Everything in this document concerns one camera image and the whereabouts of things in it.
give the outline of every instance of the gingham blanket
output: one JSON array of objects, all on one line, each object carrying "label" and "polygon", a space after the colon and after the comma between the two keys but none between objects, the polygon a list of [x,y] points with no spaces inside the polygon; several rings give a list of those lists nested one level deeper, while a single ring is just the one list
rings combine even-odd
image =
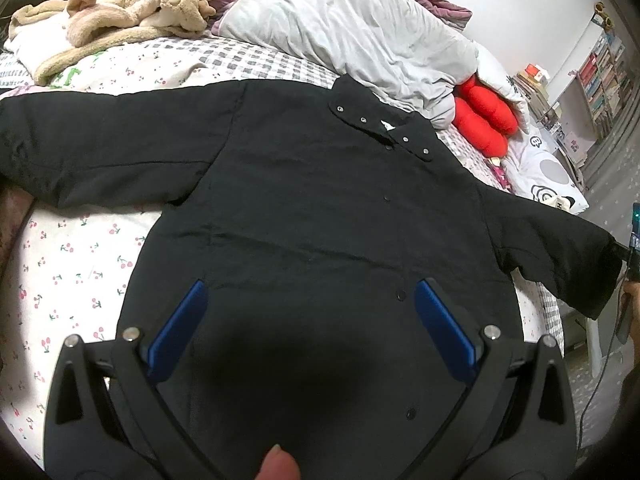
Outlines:
[{"label": "gingham blanket", "polygon": [[[221,73],[227,73],[238,79],[286,79],[330,88],[337,78],[335,73],[315,63],[270,48],[218,36],[206,35],[198,40],[159,38],[141,43],[140,46],[149,49],[175,49],[196,53],[199,55],[200,61],[207,67],[218,69]],[[33,85],[33,79],[15,56],[9,53],[0,54],[0,89],[30,85]],[[482,155],[460,135],[454,126],[440,131],[438,136],[460,163],[476,178],[489,186],[501,189],[494,174],[485,164]],[[555,336],[560,343],[560,348],[564,348],[564,333],[556,298],[541,283],[529,287],[528,293],[524,291],[526,286],[519,283],[519,280],[515,280],[514,284],[516,291],[518,291],[521,307],[523,301],[527,301],[529,298],[534,307],[542,308],[545,331]],[[537,298],[532,297],[534,296],[532,288],[537,290]]]}]

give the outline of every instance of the jacket sleeve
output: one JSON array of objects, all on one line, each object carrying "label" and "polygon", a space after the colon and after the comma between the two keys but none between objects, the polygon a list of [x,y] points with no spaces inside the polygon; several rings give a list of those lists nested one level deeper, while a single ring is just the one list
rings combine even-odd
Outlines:
[{"label": "jacket sleeve", "polygon": [[622,262],[615,240],[582,218],[478,182],[481,207],[504,272],[542,282],[557,298],[596,319],[611,297]]},{"label": "jacket sleeve", "polygon": [[186,198],[229,135],[244,82],[0,101],[0,173],[53,206]]}]

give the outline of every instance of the black jacket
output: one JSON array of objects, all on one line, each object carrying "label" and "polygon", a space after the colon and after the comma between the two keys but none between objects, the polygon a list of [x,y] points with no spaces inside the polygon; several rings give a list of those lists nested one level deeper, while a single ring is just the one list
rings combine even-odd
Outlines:
[{"label": "black jacket", "polygon": [[421,278],[521,338],[513,269],[590,317],[620,270],[608,233],[482,184],[348,76],[18,96],[0,139],[0,172],[54,206],[168,204],[118,329],[204,277],[209,311],[161,391],[231,480],[275,443],[305,480],[410,464],[462,391],[415,313]]}]

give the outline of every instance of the beige plush garment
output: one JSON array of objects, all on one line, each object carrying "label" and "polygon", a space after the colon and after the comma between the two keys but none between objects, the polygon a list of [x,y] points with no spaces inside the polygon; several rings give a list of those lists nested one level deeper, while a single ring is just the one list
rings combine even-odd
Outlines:
[{"label": "beige plush garment", "polygon": [[60,70],[110,46],[172,34],[198,37],[206,29],[206,18],[215,13],[207,1],[49,0],[17,10],[9,26],[9,38],[13,41],[21,29],[66,10],[68,20],[63,27],[68,48],[55,52],[31,73],[36,84],[44,85]]}]

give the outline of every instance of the red plush toy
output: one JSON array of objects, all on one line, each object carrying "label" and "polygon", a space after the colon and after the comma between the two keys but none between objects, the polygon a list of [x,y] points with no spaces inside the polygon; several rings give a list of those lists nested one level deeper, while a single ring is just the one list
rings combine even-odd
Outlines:
[{"label": "red plush toy", "polygon": [[495,92],[478,84],[476,76],[458,86],[453,125],[485,157],[507,154],[507,139],[518,130],[518,120]]}]

